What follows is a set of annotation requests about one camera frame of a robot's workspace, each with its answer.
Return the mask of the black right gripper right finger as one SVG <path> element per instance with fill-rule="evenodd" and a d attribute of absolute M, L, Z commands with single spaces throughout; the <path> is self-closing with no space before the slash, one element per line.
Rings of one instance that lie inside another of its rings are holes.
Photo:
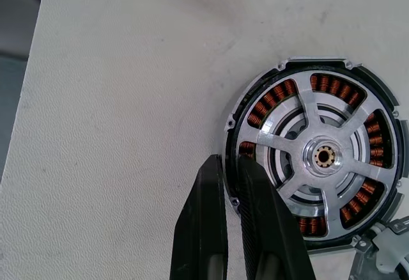
<path fill-rule="evenodd" d="M 298 222 L 264 168 L 240 157 L 238 182 L 247 280 L 316 280 Z"/>

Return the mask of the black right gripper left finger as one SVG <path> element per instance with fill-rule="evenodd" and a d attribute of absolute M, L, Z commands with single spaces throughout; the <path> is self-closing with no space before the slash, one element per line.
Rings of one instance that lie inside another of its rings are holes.
<path fill-rule="evenodd" d="M 226 280 L 228 233 L 222 164 L 199 168 L 176 222 L 169 280 Z"/>

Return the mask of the silver motor stator copper coils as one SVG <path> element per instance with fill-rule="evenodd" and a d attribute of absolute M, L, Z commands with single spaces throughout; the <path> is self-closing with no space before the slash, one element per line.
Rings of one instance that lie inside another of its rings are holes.
<path fill-rule="evenodd" d="M 257 76 L 229 106 L 221 150 L 240 211 L 240 157 L 256 161 L 312 254 L 354 248 L 350 280 L 409 280 L 409 122 L 372 71 L 345 58 L 294 57 Z"/>

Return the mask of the black rimmed rotor wheel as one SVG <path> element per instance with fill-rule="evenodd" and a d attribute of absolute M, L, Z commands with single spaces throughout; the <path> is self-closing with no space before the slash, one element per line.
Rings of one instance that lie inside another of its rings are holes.
<path fill-rule="evenodd" d="M 255 160 L 311 247 L 351 239 L 392 204 L 403 157 L 397 121 L 349 70 L 268 77 L 240 102 L 227 135 L 230 193 L 238 195 L 239 158 Z"/>

